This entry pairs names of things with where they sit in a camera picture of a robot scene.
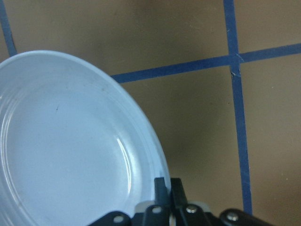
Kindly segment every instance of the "tiled floor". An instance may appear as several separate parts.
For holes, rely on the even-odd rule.
[[[222,0],[4,0],[18,53],[51,49],[109,75],[228,54]],[[239,51],[301,43],[301,3],[235,1]],[[8,58],[0,33],[0,61]],[[301,55],[241,65],[256,216],[301,224]],[[242,208],[229,67],[122,85],[149,117],[171,176],[213,213]]]

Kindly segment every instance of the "plate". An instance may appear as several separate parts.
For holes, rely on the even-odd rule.
[[[0,64],[0,225],[84,226],[130,216],[170,188],[158,138],[135,101],[77,57],[31,51]]]

